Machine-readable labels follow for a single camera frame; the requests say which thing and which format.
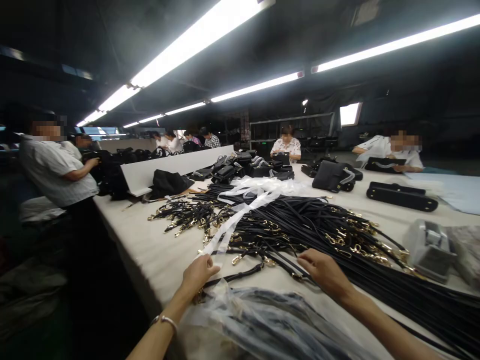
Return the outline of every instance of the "white table surface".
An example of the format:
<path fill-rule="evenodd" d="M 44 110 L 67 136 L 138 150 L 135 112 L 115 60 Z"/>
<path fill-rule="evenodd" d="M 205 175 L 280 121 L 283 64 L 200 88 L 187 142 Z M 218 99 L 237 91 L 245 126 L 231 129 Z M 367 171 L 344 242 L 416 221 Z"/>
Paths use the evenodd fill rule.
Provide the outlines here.
<path fill-rule="evenodd" d="M 296 181 L 312 183 L 312 179 L 301 172 L 300 164 L 293 164 L 292 166 Z M 423 212 L 370 200 L 366 197 L 366 192 L 371 181 L 387 182 L 392 177 L 403 175 L 362 171 L 363 180 L 356 182 L 352 192 L 341 191 L 335 194 L 309 188 L 304 195 L 306 197 L 333 196 L 330 199 L 332 204 L 351 209 L 355 213 L 362 214 L 364 218 L 380 224 L 379 229 L 399 243 L 403 242 L 403 236 L 409 225 L 416 219 L 432 221 L 443 226 L 478 225 L 480 221 L 479 216 L 455 211 L 447 204 L 439 204 L 433 212 Z M 209 183 L 209 180 L 197 181 L 191 188 L 206 189 Z M 114 237 L 121 243 L 129 258 L 148 281 L 156 300 L 160 302 L 162 307 L 165 307 L 179 287 L 184 269 L 197 256 L 198 250 L 203 248 L 203 230 L 194 227 L 185 231 L 179 237 L 174 236 L 175 230 L 164 234 L 165 228 L 170 224 L 169 220 L 147 221 L 147 217 L 154 214 L 156 209 L 163 205 L 163 202 L 150 204 L 139 202 L 126 211 L 122 211 L 131 204 L 129 200 L 111 201 L 109 196 L 96 196 L 94 201 L 108 227 L 110 227 L 110 231 L 113 230 Z M 231 260 L 235 256 L 234 254 L 226 255 L 225 263 L 220 272 L 223 276 L 246 271 L 258 263 L 257 259 L 247 256 L 236 266 L 233 266 Z M 448 285 L 458 290 L 469 290 L 467 285 L 455 276 L 450 277 Z M 286 271 L 277 266 L 264 267 L 261 272 L 252 276 L 232 281 L 230 286 L 233 288 L 262 287 L 276 292 L 297 292 L 321 314 L 333 316 L 336 321 L 346 324 L 351 332 L 350 336 L 376 353 L 380 359 L 391 359 L 386 350 L 362 324 L 323 294 L 321 290 L 294 281 Z M 420 333 L 438 340 L 405 316 L 376 299 L 374 300 L 389 315 Z M 188 359 L 198 359 L 198 347 L 204 345 L 197 343 L 195 339 L 188 338 L 182 332 L 180 332 L 179 338 L 186 357 Z"/>

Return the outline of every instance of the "white shirt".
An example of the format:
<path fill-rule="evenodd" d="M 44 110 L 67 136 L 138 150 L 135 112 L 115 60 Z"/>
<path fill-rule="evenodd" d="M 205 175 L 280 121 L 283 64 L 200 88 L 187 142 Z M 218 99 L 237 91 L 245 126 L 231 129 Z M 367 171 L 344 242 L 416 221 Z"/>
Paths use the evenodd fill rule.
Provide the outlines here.
<path fill-rule="evenodd" d="M 73 145 L 70 141 L 62 141 L 61 146 L 68 151 L 75 159 L 81 160 L 82 159 L 82 154 L 80 153 L 80 150 Z"/>
<path fill-rule="evenodd" d="M 273 153 L 275 150 L 278 150 L 284 153 L 290 153 L 290 155 L 302 155 L 302 151 L 300 150 L 300 141 L 298 141 L 298 139 L 296 139 L 295 137 L 292 137 L 288 144 L 285 144 L 283 139 L 279 138 L 273 144 L 270 154 Z M 297 160 L 291 158 L 290 162 L 292 164 L 295 164 Z"/>
<path fill-rule="evenodd" d="M 78 203 L 99 192 L 97 182 L 90 174 L 79 181 L 63 178 L 65 174 L 79 170 L 84 165 L 57 142 L 22 135 L 19 158 L 26 175 L 59 208 Z"/>
<path fill-rule="evenodd" d="M 180 143 L 180 140 L 178 137 L 175 137 L 173 140 L 171 140 L 169 143 L 168 143 L 168 149 L 170 150 L 170 152 L 173 154 L 177 151 L 182 151 L 184 149 L 184 147 L 182 146 L 182 143 Z"/>
<path fill-rule="evenodd" d="M 372 148 L 377 148 L 382 154 L 393 155 L 396 159 L 405 159 L 406 165 L 410 165 L 415 168 L 424 168 L 422 160 L 420 160 L 420 154 L 417 150 L 402 150 L 402 151 L 392 151 L 390 147 L 390 138 L 387 136 L 376 135 L 370 140 L 357 145 L 359 148 L 370 150 Z"/>

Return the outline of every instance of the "ceiling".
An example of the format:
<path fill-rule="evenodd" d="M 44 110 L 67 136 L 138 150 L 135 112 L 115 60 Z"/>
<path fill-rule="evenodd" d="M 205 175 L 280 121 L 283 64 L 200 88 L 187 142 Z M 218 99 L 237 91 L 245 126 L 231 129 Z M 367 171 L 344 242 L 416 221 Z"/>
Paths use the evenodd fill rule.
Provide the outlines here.
<path fill-rule="evenodd" d="M 16 101 L 67 115 L 76 124 L 128 82 L 216 0 L 17 0 L 0 5 L 3 103 Z M 373 81 L 413 68 L 451 63 L 478 48 L 477 29 L 341 69 L 310 75 L 312 65 L 480 13 L 476 0 L 276 0 L 239 28 L 160 78 L 95 125 L 125 125 L 295 71 L 305 78 L 173 115 L 170 121 L 233 111 Z M 375 0 L 370 5 L 375 8 Z M 66 73 L 62 64 L 91 74 Z"/>

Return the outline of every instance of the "silver bracelet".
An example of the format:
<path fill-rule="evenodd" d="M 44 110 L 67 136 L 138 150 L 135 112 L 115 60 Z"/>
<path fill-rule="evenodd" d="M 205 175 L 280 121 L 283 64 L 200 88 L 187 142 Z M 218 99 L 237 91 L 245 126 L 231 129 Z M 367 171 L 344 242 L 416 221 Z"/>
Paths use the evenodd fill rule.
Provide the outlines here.
<path fill-rule="evenodd" d="M 175 323 L 175 321 L 173 321 L 171 318 L 166 317 L 166 316 L 162 316 L 162 317 L 160 317 L 160 315 L 155 316 L 153 318 L 153 320 L 151 321 L 150 326 L 152 326 L 153 324 L 158 322 L 159 319 L 160 319 L 161 323 L 169 323 L 173 327 L 173 329 L 175 330 L 175 333 L 178 332 L 179 328 L 177 327 L 177 324 Z"/>

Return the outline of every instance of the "worker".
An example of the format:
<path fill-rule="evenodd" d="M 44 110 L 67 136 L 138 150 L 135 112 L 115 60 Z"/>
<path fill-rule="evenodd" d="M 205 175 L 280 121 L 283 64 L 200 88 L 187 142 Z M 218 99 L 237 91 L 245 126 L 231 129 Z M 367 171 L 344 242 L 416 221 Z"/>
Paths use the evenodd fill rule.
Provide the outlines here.
<path fill-rule="evenodd" d="M 168 130 L 164 136 L 168 139 L 168 145 L 163 146 L 163 149 L 168 150 L 172 154 L 184 149 L 172 130 Z"/>
<path fill-rule="evenodd" d="M 292 136 L 292 129 L 290 127 L 281 128 L 281 137 L 273 144 L 270 157 L 279 152 L 289 153 L 290 162 L 293 164 L 302 158 L 300 141 Z"/>
<path fill-rule="evenodd" d="M 200 129 L 199 135 L 205 138 L 205 146 L 208 146 L 209 148 L 220 148 L 222 146 L 218 136 L 212 134 L 206 126 Z"/>
<path fill-rule="evenodd" d="M 68 151 L 75 159 L 82 160 L 80 149 L 88 149 L 92 144 L 92 138 L 85 133 L 77 133 L 69 136 L 69 139 L 62 141 L 61 146 Z"/>
<path fill-rule="evenodd" d="M 78 232 L 73 244 L 72 263 L 88 263 L 109 251 L 112 244 L 94 203 L 99 192 L 90 171 L 99 164 L 91 158 L 85 164 L 77 160 L 57 141 L 62 128 L 55 115 L 42 110 L 23 107 L 14 114 L 14 121 L 22 122 L 19 160 L 26 176 L 52 203 L 66 210 L 75 226 L 88 229 Z"/>
<path fill-rule="evenodd" d="M 157 148 L 164 148 L 168 146 L 169 140 L 165 136 L 160 136 L 158 131 L 152 131 L 152 136 L 155 139 L 156 147 Z"/>
<path fill-rule="evenodd" d="M 422 140 L 417 135 L 407 135 L 404 130 L 398 131 L 393 136 L 376 135 L 370 140 L 361 143 L 353 148 L 354 154 L 364 154 L 367 151 L 372 156 L 378 158 L 383 157 L 389 159 L 405 159 L 405 165 L 393 166 L 398 173 L 421 173 L 424 165 L 420 160 L 419 151 L 422 149 Z"/>
<path fill-rule="evenodd" d="M 314 249 L 298 263 L 337 304 L 361 322 L 396 360 L 440 360 L 436 352 L 392 320 L 367 295 L 356 290 L 335 260 Z M 163 359 L 182 316 L 209 280 L 220 271 L 210 255 L 196 258 L 183 272 L 183 281 L 163 312 L 156 317 L 127 360 Z"/>
<path fill-rule="evenodd" d="M 190 130 L 185 131 L 183 136 L 185 136 L 185 139 L 187 139 L 188 141 L 193 141 L 197 145 L 202 145 L 198 137 L 195 137 L 194 133 Z"/>

